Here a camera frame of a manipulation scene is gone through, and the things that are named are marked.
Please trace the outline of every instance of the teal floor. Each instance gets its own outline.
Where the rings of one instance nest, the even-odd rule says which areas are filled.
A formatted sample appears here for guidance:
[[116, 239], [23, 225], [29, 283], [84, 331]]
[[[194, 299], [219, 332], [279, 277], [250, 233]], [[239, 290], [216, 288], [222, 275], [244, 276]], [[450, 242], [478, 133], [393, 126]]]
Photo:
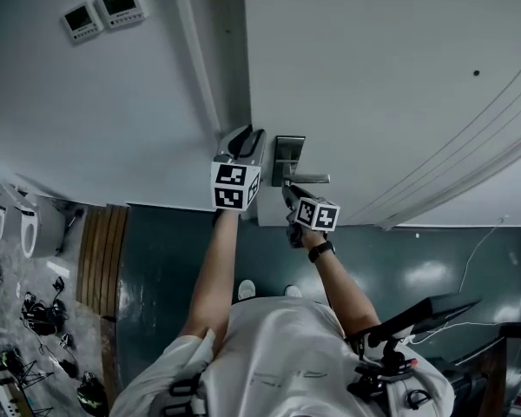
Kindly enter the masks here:
[[[212, 231], [212, 215], [132, 207], [122, 251], [117, 355], [122, 386], [177, 336]], [[429, 295], [457, 292], [467, 258], [489, 229], [338, 228], [337, 255], [386, 320]], [[251, 279], [258, 295], [281, 295], [288, 284], [326, 301], [304, 251], [291, 249], [284, 228], [242, 222], [236, 283]], [[478, 249], [463, 287], [483, 300], [454, 322], [521, 321], [521, 228], [499, 228]], [[418, 345], [424, 356], [453, 361], [498, 335], [498, 327], [459, 326]], [[520, 343], [509, 344], [511, 373]]]

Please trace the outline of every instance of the hand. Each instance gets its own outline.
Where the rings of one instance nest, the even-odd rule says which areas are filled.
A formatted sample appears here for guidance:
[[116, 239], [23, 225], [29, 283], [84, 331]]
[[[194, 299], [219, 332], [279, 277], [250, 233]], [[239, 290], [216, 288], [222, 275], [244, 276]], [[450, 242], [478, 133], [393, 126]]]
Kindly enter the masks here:
[[301, 241], [303, 242], [303, 247], [307, 250], [307, 252], [310, 252], [311, 249], [326, 242], [322, 232], [315, 232], [310, 228], [303, 228], [303, 236], [301, 237]]

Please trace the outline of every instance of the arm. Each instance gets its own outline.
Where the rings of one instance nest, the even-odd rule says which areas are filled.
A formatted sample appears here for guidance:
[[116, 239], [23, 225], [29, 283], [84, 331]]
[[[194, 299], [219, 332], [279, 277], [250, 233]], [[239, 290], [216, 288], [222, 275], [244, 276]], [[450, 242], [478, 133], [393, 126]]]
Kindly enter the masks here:
[[225, 210], [214, 226], [214, 233], [202, 263], [191, 299], [188, 319], [181, 335], [204, 338], [208, 329], [216, 334], [214, 354], [228, 330], [229, 309], [234, 291], [235, 244], [239, 212]]
[[[303, 245], [307, 252], [325, 241], [320, 232], [303, 229]], [[324, 252], [315, 264], [328, 300], [346, 335], [357, 334], [380, 324], [373, 304], [333, 252]]]

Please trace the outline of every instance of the white cable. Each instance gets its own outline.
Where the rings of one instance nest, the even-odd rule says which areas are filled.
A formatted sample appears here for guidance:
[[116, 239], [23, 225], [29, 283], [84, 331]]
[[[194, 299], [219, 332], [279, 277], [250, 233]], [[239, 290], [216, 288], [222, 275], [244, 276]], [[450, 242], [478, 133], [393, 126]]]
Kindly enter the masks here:
[[463, 278], [461, 278], [461, 284], [459, 285], [458, 293], [461, 292], [461, 289], [463, 288], [463, 284], [465, 283], [465, 277], [467, 276], [467, 270], [469, 270], [469, 263], [471, 262], [472, 257], [477, 253], [478, 248], [480, 247], [480, 245], [483, 242], [485, 242], [486, 238], [488, 238], [490, 235], [492, 235], [492, 233], [494, 233], [494, 230], [496, 230], [499, 227], [499, 225], [502, 224], [503, 222], [504, 222], [504, 218], [500, 218], [500, 220], [498, 221], [498, 224], [496, 224], [496, 226], [490, 232], [488, 232], [485, 235], [485, 237], [482, 240], [480, 240], [478, 242], [478, 244], [475, 246], [475, 248], [472, 250], [471, 256], [469, 256], [469, 259], [465, 263], [465, 271], [463, 272]]
[[420, 343], [422, 343], [424, 341], [427, 341], [429, 338], [431, 338], [432, 336], [436, 335], [438, 332], [442, 332], [443, 330], [446, 330], [446, 329], [455, 328], [456, 326], [464, 326], [465, 324], [471, 324], [473, 326], [498, 326], [499, 324], [505, 324], [507, 322], [508, 321], [501, 321], [501, 322], [498, 322], [498, 323], [472, 323], [472, 322], [466, 321], [464, 323], [451, 324], [450, 326], [445, 326], [443, 328], [440, 328], [438, 330], [435, 330], [435, 331], [431, 332], [430, 335], [427, 335], [421, 341], [412, 341], [409, 344], [420, 344]]
[[[500, 224], [504, 223], [504, 218], [500, 218], [499, 221], [498, 221], [498, 224], [496, 224], [496, 226], [494, 226], [494, 228], [488, 232], [485, 237], [480, 240], [478, 242], [478, 244], [475, 246], [475, 248], [472, 250], [471, 254], [469, 255], [469, 258], [467, 259], [467, 262], [465, 263], [465, 270], [463, 271], [463, 277], [461, 278], [461, 284], [459, 284], [459, 290], [458, 290], [458, 294], [461, 293], [461, 289], [463, 288], [463, 285], [465, 283], [465, 278], [467, 276], [467, 272], [469, 270], [469, 263], [471, 262], [472, 260], [472, 257], [477, 253], [477, 250], [478, 248], [480, 247], [480, 245], [486, 241], [486, 238], [488, 238], [490, 235], [492, 235], [492, 233], [494, 233], [494, 230], [496, 230]], [[427, 335], [425, 338], [423, 338], [422, 340], [419, 340], [419, 341], [412, 341], [411, 344], [420, 344], [424, 341], [427, 341], [429, 338], [431, 338], [433, 335], [437, 334], [438, 332], [442, 332], [443, 330], [445, 329], [449, 329], [449, 328], [453, 328], [455, 326], [461, 326], [462, 324], [474, 324], [474, 325], [477, 325], [477, 326], [497, 326], [498, 324], [502, 324], [502, 323], [470, 323], [470, 322], [465, 322], [465, 323], [459, 323], [459, 324], [452, 324], [451, 326], [448, 326], [448, 322], [447, 321], [444, 326], [442, 326], [442, 328], [434, 331], [434, 332], [431, 332], [430, 335]]]

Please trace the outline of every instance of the floor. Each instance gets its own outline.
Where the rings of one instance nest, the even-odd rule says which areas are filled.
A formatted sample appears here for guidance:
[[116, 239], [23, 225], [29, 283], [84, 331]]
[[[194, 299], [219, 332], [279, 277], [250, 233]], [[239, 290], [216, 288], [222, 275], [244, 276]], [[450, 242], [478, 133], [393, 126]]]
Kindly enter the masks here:
[[[212, 215], [132, 207], [120, 274], [117, 326], [119, 381], [124, 387], [158, 357], [185, 321], [195, 277], [212, 231]], [[351, 276], [382, 320], [429, 295], [457, 292], [465, 263], [489, 229], [338, 228], [331, 239]], [[316, 270], [291, 249], [285, 229], [242, 222], [236, 284], [251, 279], [258, 295], [281, 295], [288, 284], [326, 301]], [[521, 321], [521, 228], [498, 228], [472, 258], [463, 293], [483, 298], [455, 322]], [[459, 326], [416, 348], [454, 361], [498, 335], [492, 326]], [[508, 346], [508, 383], [519, 380], [521, 344]]]
[[[75, 210], [70, 204], [66, 216]], [[18, 347], [27, 361], [36, 360], [37, 371], [53, 372], [48, 379], [28, 388], [26, 393], [34, 409], [53, 407], [51, 417], [87, 416], [76, 398], [76, 389], [80, 381], [70, 379], [59, 367], [52, 356], [44, 351], [39, 353], [40, 343], [34, 334], [19, 320], [25, 292], [30, 291], [38, 300], [50, 303], [56, 291], [52, 284], [59, 274], [47, 263], [54, 263], [56, 270], [63, 272], [65, 290], [58, 296], [64, 303], [69, 319], [65, 322], [63, 333], [74, 336], [76, 345], [72, 354], [77, 360], [80, 374], [93, 372], [102, 381], [100, 323], [97, 315], [75, 301], [77, 261], [82, 237], [83, 220], [77, 219], [66, 234], [63, 252], [59, 256], [27, 260], [21, 250], [18, 238], [11, 242], [0, 242], [0, 266], [3, 281], [0, 283], [0, 350], [7, 346]], [[50, 351], [60, 361], [72, 361], [71, 357], [58, 346], [59, 336], [41, 337]]]

